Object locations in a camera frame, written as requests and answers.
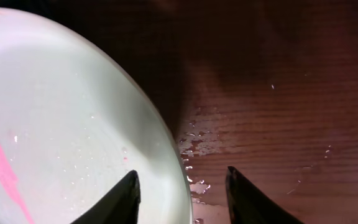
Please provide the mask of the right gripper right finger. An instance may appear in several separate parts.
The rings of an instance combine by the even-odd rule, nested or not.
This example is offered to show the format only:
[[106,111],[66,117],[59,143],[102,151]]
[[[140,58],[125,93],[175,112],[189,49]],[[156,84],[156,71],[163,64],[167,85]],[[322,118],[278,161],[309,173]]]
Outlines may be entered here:
[[232,224],[303,224],[233,166],[227,168],[225,186]]

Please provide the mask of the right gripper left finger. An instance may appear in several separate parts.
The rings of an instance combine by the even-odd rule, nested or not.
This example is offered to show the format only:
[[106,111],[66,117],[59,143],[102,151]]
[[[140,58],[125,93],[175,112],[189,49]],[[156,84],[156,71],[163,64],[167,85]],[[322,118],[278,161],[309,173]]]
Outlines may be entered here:
[[132,170],[72,224],[137,224],[140,202],[139,176]]

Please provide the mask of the mint plate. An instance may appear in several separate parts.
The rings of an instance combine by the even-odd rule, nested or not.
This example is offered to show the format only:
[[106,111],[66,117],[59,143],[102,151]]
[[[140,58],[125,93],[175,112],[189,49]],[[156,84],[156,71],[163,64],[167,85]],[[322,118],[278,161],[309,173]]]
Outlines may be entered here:
[[139,223],[191,223],[172,135],[137,83],[76,32],[0,8],[0,223],[71,223],[132,170]]

